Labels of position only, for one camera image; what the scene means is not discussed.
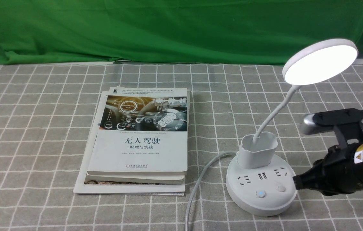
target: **power cord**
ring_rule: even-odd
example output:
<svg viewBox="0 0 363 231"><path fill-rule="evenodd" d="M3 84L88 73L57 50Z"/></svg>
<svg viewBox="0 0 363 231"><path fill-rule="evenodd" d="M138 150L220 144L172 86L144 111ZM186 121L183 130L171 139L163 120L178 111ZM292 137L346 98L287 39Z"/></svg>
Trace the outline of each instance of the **power cord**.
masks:
<svg viewBox="0 0 363 231"><path fill-rule="evenodd" d="M203 179L204 174L206 173L207 169L211 166L211 164L213 164L214 161L222 158L223 156L229 155L229 154L236 154L237 152L234 151L227 151L227 152L222 152L220 154L218 154L217 156L215 156L213 159L211 159L211 161L208 162L208 164L204 167L202 173L200 174L199 178L197 179L196 185L194 185L193 190L191 191L191 195L190 198L188 199L188 203L187 203L187 208L186 208L186 218L185 218L185 223L184 223L184 229L185 231L189 231L189 225L188 225L188 218L190 215L190 208L191 208L191 203L193 202L193 198L197 192L197 189L199 188L200 182Z"/></svg>

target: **yellow warning sticker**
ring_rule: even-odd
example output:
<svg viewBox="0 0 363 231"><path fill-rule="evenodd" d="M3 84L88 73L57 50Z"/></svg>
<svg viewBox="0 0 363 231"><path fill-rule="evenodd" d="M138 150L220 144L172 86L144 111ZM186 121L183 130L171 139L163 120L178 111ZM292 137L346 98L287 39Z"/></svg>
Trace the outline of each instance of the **yellow warning sticker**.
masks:
<svg viewBox="0 0 363 231"><path fill-rule="evenodd" d="M354 153L354 164L362 163L363 162L363 144L360 145L356 153Z"/></svg>

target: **stack of books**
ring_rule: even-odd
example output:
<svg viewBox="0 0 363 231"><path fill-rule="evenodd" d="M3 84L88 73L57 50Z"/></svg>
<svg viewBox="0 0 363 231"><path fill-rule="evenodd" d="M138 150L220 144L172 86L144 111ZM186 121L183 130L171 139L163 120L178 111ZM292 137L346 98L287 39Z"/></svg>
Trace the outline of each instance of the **stack of books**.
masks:
<svg viewBox="0 0 363 231"><path fill-rule="evenodd" d="M184 195L187 88L102 92L74 193Z"/></svg>

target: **desk lamp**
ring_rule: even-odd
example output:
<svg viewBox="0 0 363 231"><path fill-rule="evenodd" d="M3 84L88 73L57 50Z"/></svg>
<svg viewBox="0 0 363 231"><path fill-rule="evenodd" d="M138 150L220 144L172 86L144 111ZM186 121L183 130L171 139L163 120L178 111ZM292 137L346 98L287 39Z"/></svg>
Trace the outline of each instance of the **desk lamp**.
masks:
<svg viewBox="0 0 363 231"><path fill-rule="evenodd" d="M352 41L335 38L310 45L287 61L283 76L292 86L284 101L266 118L255 134L243 137L238 152L218 154L204 167L187 203L186 231L189 230L191 203L206 170L214 161L229 154L237 155L227 169L227 190L240 208L254 215L268 217L280 214L290 207L297 194L293 181L295 173L285 160L274 154L278 146L277 137L263 130L302 86L336 76L351 66L357 55L358 50Z"/></svg>

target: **book title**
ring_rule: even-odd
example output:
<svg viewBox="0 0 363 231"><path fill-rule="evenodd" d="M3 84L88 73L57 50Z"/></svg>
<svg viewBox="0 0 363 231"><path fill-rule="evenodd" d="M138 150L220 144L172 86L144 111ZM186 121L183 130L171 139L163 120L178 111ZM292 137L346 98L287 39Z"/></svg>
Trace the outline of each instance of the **book title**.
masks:
<svg viewBox="0 0 363 231"><path fill-rule="evenodd" d="M153 149L154 144L160 144L160 138L127 137L124 143L130 144L130 149Z"/></svg>

